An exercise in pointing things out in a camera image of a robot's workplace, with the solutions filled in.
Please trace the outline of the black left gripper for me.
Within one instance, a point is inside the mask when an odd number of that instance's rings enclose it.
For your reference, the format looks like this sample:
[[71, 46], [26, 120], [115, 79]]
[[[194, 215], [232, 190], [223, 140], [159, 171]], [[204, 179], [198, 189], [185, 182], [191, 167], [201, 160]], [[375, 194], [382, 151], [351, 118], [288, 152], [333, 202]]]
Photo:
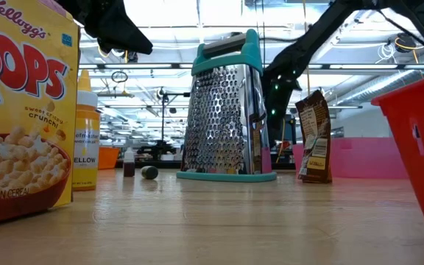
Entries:
[[153, 45], [131, 21], [123, 0], [55, 0], [75, 22], [107, 50], [151, 54]]

